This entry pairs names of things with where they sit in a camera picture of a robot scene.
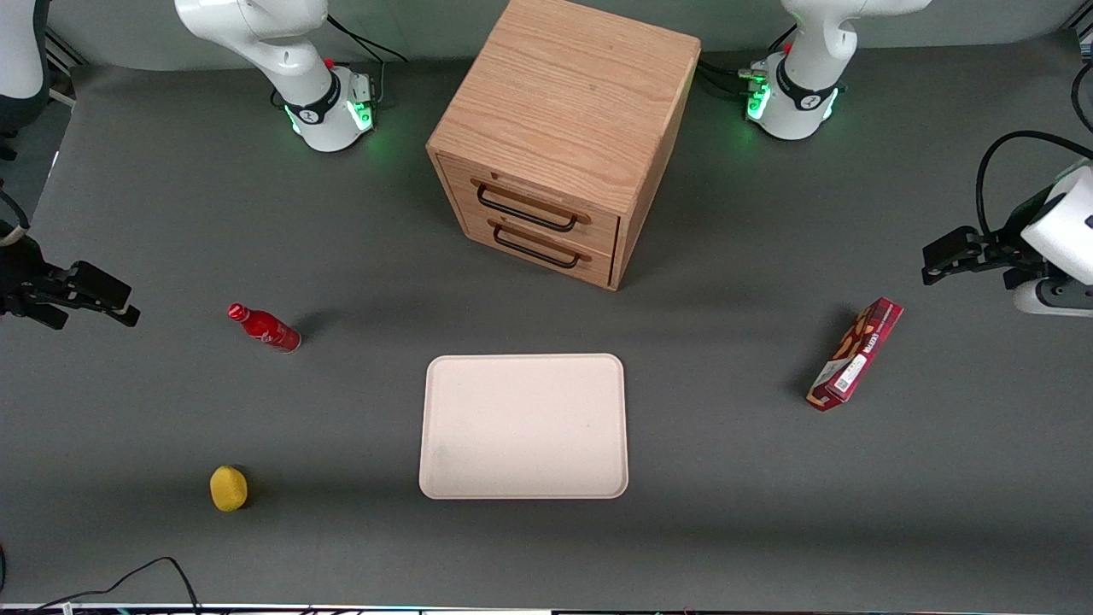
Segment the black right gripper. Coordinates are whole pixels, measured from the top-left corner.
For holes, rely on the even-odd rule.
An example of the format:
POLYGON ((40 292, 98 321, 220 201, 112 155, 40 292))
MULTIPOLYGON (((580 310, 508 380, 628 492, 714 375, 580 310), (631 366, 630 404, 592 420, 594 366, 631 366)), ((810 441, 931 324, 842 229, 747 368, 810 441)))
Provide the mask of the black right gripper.
POLYGON ((56 267, 44 259, 30 235, 1 249, 3 315, 30 318, 54 331, 69 319, 66 310, 105 314, 126 327, 136 327, 139 308, 130 303, 132 287, 86 261, 56 267), (67 287, 71 277, 71 289, 67 287))

